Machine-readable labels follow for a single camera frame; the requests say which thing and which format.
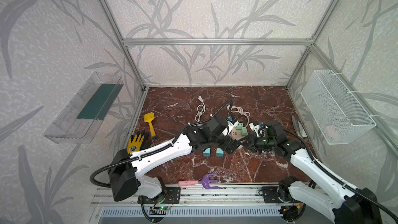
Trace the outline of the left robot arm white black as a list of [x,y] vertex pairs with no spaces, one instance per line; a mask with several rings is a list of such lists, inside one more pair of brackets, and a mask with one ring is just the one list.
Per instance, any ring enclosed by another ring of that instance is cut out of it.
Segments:
[[196,151],[218,147],[232,154],[240,146],[239,141],[230,137],[237,120],[230,113],[226,116],[219,114],[225,107],[232,106],[233,101],[227,100],[208,119],[188,124],[173,139],[159,145],[133,153],[128,153],[126,149],[118,151],[110,165],[90,175],[90,182],[111,189],[116,202],[133,195],[148,199],[163,198],[167,194],[163,180],[147,176],[149,171]]

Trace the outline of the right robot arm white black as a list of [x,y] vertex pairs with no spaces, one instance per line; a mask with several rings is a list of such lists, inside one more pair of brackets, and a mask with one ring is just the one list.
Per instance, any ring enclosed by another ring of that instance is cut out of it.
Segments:
[[299,136],[287,138],[289,131],[281,123],[267,121],[240,139],[240,145],[253,152],[273,150],[290,164],[304,172],[324,193],[320,193],[303,182],[295,180],[288,184],[290,196],[316,210],[336,224],[381,224],[381,212],[395,222],[397,215],[377,201],[367,188],[359,189],[338,176],[316,159],[306,142]]

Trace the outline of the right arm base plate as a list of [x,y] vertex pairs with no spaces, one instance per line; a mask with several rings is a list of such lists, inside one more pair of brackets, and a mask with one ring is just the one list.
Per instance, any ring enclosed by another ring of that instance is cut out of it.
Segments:
[[264,203],[291,203],[292,198],[289,190],[281,187],[262,187],[259,195],[263,198]]

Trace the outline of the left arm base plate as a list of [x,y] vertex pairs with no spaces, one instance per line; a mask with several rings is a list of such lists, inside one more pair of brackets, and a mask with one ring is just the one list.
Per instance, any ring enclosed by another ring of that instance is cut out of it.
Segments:
[[161,193],[159,197],[155,197],[154,199],[150,199],[148,197],[138,197],[138,204],[141,204],[143,201],[144,204],[178,204],[180,202],[181,197],[181,188],[177,186],[167,186],[166,193]]

